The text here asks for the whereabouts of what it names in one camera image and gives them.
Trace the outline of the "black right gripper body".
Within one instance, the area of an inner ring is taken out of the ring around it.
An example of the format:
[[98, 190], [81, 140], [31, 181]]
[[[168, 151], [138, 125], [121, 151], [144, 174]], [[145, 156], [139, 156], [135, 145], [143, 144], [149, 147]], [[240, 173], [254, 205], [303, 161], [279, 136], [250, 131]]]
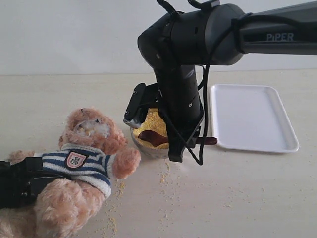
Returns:
[[173, 70], [156, 69], [155, 76], [168, 118], [179, 134], [188, 139], [203, 117], [195, 67], [182, 65]]

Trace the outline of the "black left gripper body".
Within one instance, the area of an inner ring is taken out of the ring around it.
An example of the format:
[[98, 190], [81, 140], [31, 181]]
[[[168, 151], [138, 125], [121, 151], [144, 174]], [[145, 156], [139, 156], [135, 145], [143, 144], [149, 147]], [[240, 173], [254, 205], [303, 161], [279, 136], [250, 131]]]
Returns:
[[0, 162], [0, 207], [19, 208], [32, 204], [45, 188], [43, 162], [27, 157], [12, 165]]

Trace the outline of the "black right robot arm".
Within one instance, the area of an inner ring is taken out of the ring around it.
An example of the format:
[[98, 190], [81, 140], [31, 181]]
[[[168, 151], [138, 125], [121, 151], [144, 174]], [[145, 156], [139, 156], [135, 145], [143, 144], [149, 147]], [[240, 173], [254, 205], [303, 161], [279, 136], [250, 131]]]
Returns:
[[149, 108], [157, 108], [167, 126], [168, 157], [182, 162], [198, 138], [205, 145], [209, 124], [207, 82], [212, 65], [233, 65], [249, 53], [315, 55], [317, 4], [308, 2], [259, 13], [245, 13], [217, 0], [190, 4], [183, 13], [161, 0], [166, 15], [137, 40], [154, 70], [156, 83], [136, 86], [124, 121], [137, 128]]

